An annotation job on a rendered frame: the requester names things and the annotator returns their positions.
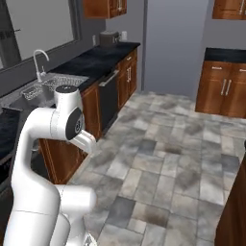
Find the grey framed window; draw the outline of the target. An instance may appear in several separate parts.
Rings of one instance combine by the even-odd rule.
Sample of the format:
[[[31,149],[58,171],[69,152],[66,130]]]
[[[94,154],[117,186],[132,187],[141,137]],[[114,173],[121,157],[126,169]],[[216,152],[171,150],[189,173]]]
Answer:
[[[78,0],[0,0],[0,70],[79,38]]]

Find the brown cupboard under sink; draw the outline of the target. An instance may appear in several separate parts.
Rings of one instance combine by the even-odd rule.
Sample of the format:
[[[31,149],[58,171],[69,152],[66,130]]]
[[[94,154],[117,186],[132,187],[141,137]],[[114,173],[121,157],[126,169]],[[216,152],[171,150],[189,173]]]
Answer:
[[[98,84],[95,83],[82,91],[81,97],[86,131],[98,139],[102,135]],[[65,141],[41,138],[38,143],[49,180],[53,184],[66,184],[87,158],[86,152]]]

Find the dark brown island cabinet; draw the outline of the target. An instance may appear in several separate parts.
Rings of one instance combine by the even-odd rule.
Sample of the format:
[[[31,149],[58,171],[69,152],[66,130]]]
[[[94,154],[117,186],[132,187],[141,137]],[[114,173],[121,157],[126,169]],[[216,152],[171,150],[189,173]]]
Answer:
[[[219,219],[214,246],[246,246],[246,140],[245,154]]]

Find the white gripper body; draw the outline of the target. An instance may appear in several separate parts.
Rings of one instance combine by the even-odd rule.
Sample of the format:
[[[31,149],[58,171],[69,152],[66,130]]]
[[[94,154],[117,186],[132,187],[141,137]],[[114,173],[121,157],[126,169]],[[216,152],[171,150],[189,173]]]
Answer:
[[[88,154],[92,154],[96,149],[95,137],[85,130],[81,130],[81,132],[73,138],[73,144]]]

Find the white curved tap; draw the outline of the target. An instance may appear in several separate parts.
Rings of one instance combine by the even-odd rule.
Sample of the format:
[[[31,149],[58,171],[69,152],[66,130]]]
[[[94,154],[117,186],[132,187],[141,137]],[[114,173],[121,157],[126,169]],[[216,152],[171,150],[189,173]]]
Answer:
[[[37,81],[41,83],[42,82],[41,77],[46,75],[46,72],[43,71],[42,73],[40,73],[39,70],[38,70],[38,64],[37,64],[37,54],[38,53],[43,54],[48,62],[50,61],[50,59],[49,59],[47,53],[45,51],[41,50],[41,49],[37,49],[33,53],[33,59],[34,59],[35,67],[36,67]]]

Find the black dishwasher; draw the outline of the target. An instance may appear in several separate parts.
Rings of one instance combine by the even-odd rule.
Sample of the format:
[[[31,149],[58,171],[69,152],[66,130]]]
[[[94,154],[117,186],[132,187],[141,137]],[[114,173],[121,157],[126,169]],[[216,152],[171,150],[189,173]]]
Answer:
[[[106,81],[112,75],[112,73],[113,71],[107,76],[104,76],[99,84],[103,81]],[[103,131],[108,128],[111,120],[115,117],[117,113],[116,78],[117,76],[106,86],[99,86],[101,121]]]

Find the brown base cupboard with drawer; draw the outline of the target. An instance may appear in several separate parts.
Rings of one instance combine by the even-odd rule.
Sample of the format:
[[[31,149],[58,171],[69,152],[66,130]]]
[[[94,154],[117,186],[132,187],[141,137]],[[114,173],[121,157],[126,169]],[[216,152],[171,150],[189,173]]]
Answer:
[[[137,49],[129,53],[117,66],[116,79],[118,108],[121,110],[136,90]]]

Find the dark grey toaster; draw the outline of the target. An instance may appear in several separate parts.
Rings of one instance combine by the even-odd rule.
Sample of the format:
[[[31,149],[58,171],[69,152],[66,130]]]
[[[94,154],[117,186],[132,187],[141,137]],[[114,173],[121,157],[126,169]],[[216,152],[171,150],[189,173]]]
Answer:
[[[102,47],[111,47],[119,41],[120,35],[117,31],[104,31],[99,34]]]

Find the steel sink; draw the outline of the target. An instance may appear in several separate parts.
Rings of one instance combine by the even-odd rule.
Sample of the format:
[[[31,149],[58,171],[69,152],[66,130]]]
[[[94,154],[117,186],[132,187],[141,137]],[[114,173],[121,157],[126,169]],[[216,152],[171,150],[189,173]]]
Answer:
[[[79,87],[82,83],[86,82],[88,77],[86,76],[74,76],[67,74],[49,73],[43,79],[42,82],[34,82],[33,85],[41,85],[42,93],[35,99],[28,101],[22,97],[21,89],[17,97],[9,103],[9,108],[26,110],[30,107],[47,107],[49,103],[54,100],[55,89],[58,86],[76,86]]]

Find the brown base cupboard run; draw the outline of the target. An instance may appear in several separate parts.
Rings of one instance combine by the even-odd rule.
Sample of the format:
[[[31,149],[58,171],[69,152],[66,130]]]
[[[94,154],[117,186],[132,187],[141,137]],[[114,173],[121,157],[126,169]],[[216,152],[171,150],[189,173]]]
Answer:
[[[246,62],[204,61],[195,110],[246,118]]]

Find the brown wall cupboard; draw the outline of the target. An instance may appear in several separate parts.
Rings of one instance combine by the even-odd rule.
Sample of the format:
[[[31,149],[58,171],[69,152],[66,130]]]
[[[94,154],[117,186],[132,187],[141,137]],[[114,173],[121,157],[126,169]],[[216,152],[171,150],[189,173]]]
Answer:
[[[83,0],[86,18],[111,19],[127,12],[127,0]]]
[[[214,0],[212,18],[246,20],[246,0]]]

